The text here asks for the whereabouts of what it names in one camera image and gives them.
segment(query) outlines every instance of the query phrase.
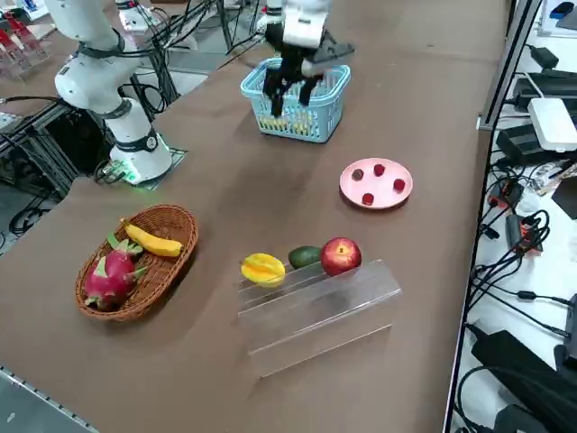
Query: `dragon fruit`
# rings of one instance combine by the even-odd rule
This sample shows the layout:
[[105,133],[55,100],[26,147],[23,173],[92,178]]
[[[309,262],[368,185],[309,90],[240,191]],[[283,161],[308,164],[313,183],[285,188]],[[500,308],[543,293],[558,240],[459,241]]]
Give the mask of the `dragon fruit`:
[[95,263],[84,287],[85,304],[100,311],[111,311],[122,305],[147,269],[136,270],[132,261],[142,251],[140,246],[131,247],[128,240],[118,243],[113,236],[109,236],[108,241],[114,250]]

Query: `red apple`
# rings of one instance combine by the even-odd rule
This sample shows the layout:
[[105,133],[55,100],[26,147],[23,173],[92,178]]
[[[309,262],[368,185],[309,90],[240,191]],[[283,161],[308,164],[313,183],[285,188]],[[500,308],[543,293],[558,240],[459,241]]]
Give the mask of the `red apple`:
[[346,237],[331,239],[321,250],[321,265],[332,277],[359,267],[361,261],[362,255],[358,245]]

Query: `avocado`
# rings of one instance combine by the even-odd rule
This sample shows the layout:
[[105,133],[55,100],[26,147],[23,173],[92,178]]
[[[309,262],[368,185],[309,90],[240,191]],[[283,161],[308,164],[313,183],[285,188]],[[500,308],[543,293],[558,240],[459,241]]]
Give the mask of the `avocado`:
[[320,260],[321,249],[317,246],[300,246],[288,253],[288,261],[295,269],[304,268]]

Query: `banana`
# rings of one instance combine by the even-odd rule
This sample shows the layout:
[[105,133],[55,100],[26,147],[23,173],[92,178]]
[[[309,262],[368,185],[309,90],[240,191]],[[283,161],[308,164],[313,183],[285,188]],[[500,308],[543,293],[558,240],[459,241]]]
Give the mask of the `banana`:
[[124,230],[128,237],[146,251],[162,257],[178,257],[180,255],[180,251],[182,250],[182,244],[180,242],[156,237],[150,233],[146,233],[137,226],[133,226],[124,219],[120,221],[123,223]]

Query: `woven fruit basket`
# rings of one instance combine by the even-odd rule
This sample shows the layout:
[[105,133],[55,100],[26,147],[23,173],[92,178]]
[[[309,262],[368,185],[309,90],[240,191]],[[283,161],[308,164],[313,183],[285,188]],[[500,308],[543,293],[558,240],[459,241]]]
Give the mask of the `woven fruit basket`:
[[[84,263],[76,279],[76,302],[80,311],[91,318],[100,320],[126,321],[140,318],[183,272],[198,240],[198,228],[195,218],[186,209],[178,206],[160,205],[144,209],[139,214],[126,218],[130,224],[165,239],[182,243],[183,248],[178,257],[159,257],[147,251],[138,258],[137,267],[148,266],[146,273],[137,281],[134,291],[126,302],[116,311],[98,311],[85,305],[84,285],[88,273],[100,257],[112,251],[108,242],[103,242]],[[128,236],[123,225],[114,232],[116,239],[123,241]]]

